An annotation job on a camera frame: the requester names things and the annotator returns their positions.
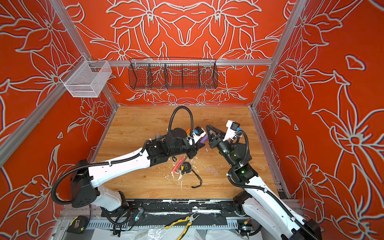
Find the purple marker pen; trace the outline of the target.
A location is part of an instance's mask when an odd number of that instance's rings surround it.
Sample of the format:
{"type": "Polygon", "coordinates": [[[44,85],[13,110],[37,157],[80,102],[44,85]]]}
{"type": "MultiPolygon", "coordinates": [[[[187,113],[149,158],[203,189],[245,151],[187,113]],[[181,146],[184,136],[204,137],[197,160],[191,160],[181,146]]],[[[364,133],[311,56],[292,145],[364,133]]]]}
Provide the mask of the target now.
{"type": "Polygon", "coordinates": [[[204,144],[205,141],[206,141],[207,139],[208,139],[208,136],[204,136],[200,142],[201,142],[202,144],[204,144]]]}

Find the pink marker pen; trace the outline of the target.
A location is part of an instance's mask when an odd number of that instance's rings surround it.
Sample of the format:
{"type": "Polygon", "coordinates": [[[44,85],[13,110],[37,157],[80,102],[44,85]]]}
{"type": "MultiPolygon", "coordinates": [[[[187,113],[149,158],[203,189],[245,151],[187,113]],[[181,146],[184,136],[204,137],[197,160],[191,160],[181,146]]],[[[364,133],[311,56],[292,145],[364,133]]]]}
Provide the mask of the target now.
{"type": "Polygon", "coordinates": [[[172,169],[172,173],[175,173],[180,168],[180,165],[183,163],[184,159],[185,159],[185,157],[181,157],[179,159],[179,161],[176,163],[176,165],[172,169]]]}

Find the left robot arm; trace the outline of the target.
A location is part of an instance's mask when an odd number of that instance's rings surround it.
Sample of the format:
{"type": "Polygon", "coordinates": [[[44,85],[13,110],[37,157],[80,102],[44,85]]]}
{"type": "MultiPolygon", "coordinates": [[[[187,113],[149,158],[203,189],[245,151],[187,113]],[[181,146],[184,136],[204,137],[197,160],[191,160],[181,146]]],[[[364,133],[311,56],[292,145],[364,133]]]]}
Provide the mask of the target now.
{"type": "Polygon", "coordinates": [[[165,163],[180,155],[192,159],[205,146],[201,139],[206,134],[203,128],[194,125],[191,110],[185,106],[179,106],[171,115],[165,135],[146,140],[143,147],[138,150],[107,161],[96,163],[88,163],[87,160],[79,161],[74,168],[63,173],[53,183],[51,198],[54,203],[62,206],[71,205],[74,208],[80,208],[96,205],[110,212],[117,210],[124,205],[125,195],[104,187],[106,182],[136,170],[165,163]],[[181,109],[186,110],[190,116],[190,131],[172,127],[176,113],[181,109]],[[70,200],[62,200],[57,194],[60,183],[66,177],[70,177],[70,200]]]}

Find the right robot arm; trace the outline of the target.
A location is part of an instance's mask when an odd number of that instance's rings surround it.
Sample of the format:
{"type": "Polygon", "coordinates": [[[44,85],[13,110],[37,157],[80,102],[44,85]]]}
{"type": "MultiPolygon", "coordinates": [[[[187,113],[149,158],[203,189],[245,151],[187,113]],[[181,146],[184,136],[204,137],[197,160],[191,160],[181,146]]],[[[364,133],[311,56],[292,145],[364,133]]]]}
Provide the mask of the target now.
{"type": "Polygon", "coordinates": [[[212,125],[206,126],[210,148],[229,163],[229,182],[243,189],[234,198],[242,214],[259,223],[274,240],[320,240],[320,226],[314,220],[305,220],[265,184],[252,168],[250,142],[236,122],[230,122],[226,132],[212,125]]]}

